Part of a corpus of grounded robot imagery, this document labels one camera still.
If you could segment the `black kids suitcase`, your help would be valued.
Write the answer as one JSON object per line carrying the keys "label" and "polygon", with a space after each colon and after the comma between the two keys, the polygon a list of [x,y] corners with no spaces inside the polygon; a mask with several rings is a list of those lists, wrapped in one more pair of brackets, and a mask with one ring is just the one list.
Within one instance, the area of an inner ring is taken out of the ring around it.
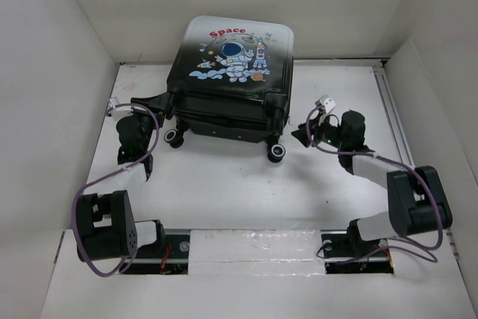
{"label": "black kids suitcase", "polygon": [[267,144],[279,163],[279,139],[291,106],[294,33],[286,25],[219,16],[190,21],[167,77],[176,95],[176,127],[164,140],[178,148],[188,130]]}

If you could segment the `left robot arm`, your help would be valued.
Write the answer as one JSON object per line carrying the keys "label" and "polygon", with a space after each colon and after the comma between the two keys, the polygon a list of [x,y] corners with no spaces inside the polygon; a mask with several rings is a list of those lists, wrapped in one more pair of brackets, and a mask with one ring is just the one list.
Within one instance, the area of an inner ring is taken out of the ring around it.
{"label": "left robot arm", "polygon": [[[152,135],[159,135],[164,120],[172,116],[173,100],[174,95],[166,92],[145,99],[132,98],[129,103],[110,107],[109,115],[118,108],[130,108],[131,113],[117,121],[120,168],[109,179],[118,179],[133,170],[139,170],[145,179],[150,177],[152,151],[159,138],[153,143],[150,140]],[[81,190],[72,213],[77,253],[82,262],[128,258],[137,251],[137,230],[126,189],[106,194],[87,194]]]}

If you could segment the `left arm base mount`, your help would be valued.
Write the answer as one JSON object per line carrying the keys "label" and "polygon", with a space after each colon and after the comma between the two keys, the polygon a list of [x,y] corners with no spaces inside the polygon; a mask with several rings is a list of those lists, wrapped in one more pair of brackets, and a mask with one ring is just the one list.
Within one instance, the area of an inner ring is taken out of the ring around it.
{"label": "left arm base mount", "polygon": [[132,264],[125,263],[126,275],[185,275],[190,254],[189,229],[165,229],[160,220],[136,222],[137,255]]}

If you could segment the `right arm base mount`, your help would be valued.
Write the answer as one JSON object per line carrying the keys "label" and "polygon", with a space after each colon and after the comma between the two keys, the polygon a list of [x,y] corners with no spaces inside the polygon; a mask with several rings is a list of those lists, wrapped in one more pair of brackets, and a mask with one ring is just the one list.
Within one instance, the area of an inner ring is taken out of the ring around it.
{"label": "right arm base mount", "polygon": [[388,250],[365,257],[379,248],[379,240],[362,240],[357,222],[351,221],[345,232],[321,232],[322,244],[316,257],[324,260],[326,274],[393,274]]}

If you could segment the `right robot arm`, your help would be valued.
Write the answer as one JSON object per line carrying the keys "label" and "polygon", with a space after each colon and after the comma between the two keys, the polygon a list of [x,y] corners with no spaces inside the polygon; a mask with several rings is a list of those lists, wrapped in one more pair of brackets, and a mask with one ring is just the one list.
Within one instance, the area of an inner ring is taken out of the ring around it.
{"label": "right robot arm", "polygon": [[437,170],[431,166],[410,167],[374,152],[365,144],[365,117],[357,111],[343,113],[336,125],[329,118],[323,109],[314,108],[292,136],[304,147],[336,155],[350,175],[384,188],[386,215],[395,238],[419,247],[412,235],[436,232],[436,244],[422,247],[438,249],[453,215]]}

